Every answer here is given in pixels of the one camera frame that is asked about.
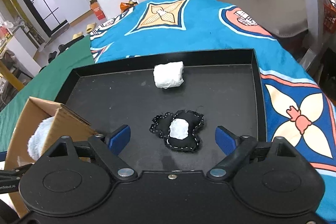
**tray rim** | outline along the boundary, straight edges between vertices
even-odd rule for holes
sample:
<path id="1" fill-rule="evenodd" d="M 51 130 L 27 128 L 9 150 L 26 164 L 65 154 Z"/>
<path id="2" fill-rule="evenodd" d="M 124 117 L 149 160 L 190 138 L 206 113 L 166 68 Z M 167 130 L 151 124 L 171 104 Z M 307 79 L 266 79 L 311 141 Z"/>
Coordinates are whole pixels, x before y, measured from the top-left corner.
<path id="1" fill-rule="evenodd" d="M 253 48 L 171 52 L 112 60 L 72 69 L 58 92 L 55 102 L 66 104 L 81 77 L 153 69 L 155 65 L 183 61 L 185 67 L 211 65 L 251 65 L 257 114 L 258 141 L 267 136 L 266 112 L 258 60 Z"/>

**fluffy white fabric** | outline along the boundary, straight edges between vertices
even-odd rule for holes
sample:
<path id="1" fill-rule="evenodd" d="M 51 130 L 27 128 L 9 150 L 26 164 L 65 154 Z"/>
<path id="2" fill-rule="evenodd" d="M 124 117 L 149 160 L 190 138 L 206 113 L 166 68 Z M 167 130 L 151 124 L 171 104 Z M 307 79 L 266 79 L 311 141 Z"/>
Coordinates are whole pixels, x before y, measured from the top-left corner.
<path id="1" fill-rule="evenodd" d="M 154 68 L 154 81 L 158 88 L 172 88 L 183 83 L 183 62 L 157 65 Z"/>
<path id="2" fill-rule="evenodd" d="M 186 120 L 175 119 L 170 124 L 170 133 L 169 136 L 179 140 L 183 140 L 188 137 L 188 127 L 189 124 Z"/>
<path id="3" fill-rule="evenodd" d="M 42 156 L 42 148 L 48 136 L 50 127 L 54 121 L 54 117 L 43 120 L 34 135 L 28 141 L 28 154 L 33 160 L 38 160 Z"/>

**orange bag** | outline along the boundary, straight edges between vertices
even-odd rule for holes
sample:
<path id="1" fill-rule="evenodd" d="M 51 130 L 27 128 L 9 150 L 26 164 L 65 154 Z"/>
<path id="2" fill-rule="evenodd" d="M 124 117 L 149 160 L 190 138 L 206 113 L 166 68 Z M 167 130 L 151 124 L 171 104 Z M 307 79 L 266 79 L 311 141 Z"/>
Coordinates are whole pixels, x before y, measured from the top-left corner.
<path id="1" fill-rule="evenodd" d="M 129 2 L 122 2 L 121 4 L 120 4 L 120 9 L 121 9 L 121 12 L 124 12 L 125 10 L 127 10 L 127 9 L 129 9 L 129 8 L 131 8 L 131 7 L 133 7 L 133 6 L 136 6 L 136 5 L 138 5 L 139 4 L 139 1 L 137 1 L 137 0 L 130 0 Z"/>

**green cloth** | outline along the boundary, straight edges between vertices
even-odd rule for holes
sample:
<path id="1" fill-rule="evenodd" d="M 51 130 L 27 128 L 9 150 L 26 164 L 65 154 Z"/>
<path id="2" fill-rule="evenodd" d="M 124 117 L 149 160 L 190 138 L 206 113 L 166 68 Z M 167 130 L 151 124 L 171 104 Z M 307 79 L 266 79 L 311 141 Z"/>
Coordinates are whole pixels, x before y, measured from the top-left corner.
<path id="1" fill-rule="evenodd" d="M 93 63 L 88 35 L 56 57 L 36 75 L 0 112 L 0 151 L 7 151 L 17 119 L 29 96 L 55 100 L 72 69 Z"/>

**blue gripper pad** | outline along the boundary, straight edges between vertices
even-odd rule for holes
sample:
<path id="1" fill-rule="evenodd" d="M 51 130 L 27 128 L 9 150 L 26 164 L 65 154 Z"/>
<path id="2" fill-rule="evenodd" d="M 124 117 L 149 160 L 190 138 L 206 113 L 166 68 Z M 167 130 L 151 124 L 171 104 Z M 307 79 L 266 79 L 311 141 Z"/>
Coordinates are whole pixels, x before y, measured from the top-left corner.
<path id="1" fill-rule="evenodd" d="M 5 159 L 6 159 L 6 154 L 7 154 L 7 151 L 0 152 L 0 161 L 5 161 Z"/>
<path id="2" fill-rule="evenodd" d="M 105 143 L 109 150 L 118 156 L 125 148 L 131 138 L 131 128 L 124 124 L 113 133 L 106 135 Z"/>
<path id="3" fill-rule="evenodd" d="M 218 126 L 216 128 L 215 140 L 219 148 L 225 153 L 226 156 L 231 154 L 240 143 L 238 136 L 222 126 Z"/>

